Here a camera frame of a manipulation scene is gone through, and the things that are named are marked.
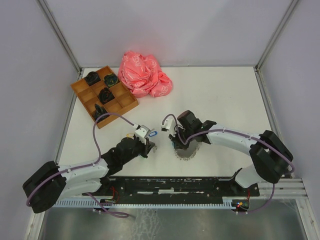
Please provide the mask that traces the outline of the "key with yellow tag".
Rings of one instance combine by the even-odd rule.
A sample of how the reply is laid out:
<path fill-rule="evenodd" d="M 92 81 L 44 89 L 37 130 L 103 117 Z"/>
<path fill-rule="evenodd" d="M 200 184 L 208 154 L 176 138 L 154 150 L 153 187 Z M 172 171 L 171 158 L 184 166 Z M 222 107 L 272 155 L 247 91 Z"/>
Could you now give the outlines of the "key with yellow tag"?
<path fill-rule="evenodd" d="M 134 134 L 134 133 L 127 133 L 127 134 L 126 134 L 126 137 L 127 137 L 127 138 L 134 138 L 134 137 L 135 137 L 135 134 Z"/>

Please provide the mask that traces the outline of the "key with blue tag upper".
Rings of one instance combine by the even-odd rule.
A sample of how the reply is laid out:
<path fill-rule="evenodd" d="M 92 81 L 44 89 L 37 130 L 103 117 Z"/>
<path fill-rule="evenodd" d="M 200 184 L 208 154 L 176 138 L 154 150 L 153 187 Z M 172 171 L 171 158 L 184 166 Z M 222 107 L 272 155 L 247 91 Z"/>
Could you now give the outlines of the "key with blue tag upper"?
<path fill-rule="evenodd" d="M 149 137 L 154 137 L 154 136 L 156 136 L 158 134 L 158 132 L 156 131 L 156 130 L 154 130 L 154 131 L 151 131 L 149 134 L 148 134 L 148 136 Z"/>

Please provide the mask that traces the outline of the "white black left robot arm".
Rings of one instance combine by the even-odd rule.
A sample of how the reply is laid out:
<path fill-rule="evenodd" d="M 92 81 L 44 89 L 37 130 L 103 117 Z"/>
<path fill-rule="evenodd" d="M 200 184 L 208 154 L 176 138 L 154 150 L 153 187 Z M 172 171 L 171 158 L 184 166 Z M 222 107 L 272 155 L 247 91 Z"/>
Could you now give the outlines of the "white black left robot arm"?
<path fill-rule="evenodd" d="M 147 158 L 155 147 L 149 138 L 141 141 L 136 136 L 125 137 L 97 160 L 74 165 L 48 161 L 23 183 L 26 205 L 38 214 L 65 198 L 94 192 L 106 195 L 111 183 L 105 177 L 118 173 L 137 157 Z"/>

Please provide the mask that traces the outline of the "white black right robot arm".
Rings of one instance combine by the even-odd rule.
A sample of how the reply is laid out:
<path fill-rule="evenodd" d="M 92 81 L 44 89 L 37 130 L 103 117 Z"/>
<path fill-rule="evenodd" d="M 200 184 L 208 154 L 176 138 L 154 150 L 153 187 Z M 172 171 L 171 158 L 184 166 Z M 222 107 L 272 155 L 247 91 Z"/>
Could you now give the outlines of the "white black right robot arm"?
<path fill-rule="evenodd" d="M 186 110 L 178 117 L 168 114 L 161 123 L 161 130 L 168 132 L 173 148 L 187 151 L 191 143 L 224 146 L 251 158 L 252 164 L 240 168 L 229 183 L 231 193 L 242 195 L 249 187 L 261 181 L 277 184 L 284 175 L 295 171 L 293 155 L 270 130 L 261 134 L 247 133 L 227 128 L 212 120 L 201 122 L 194 113 Z"/>

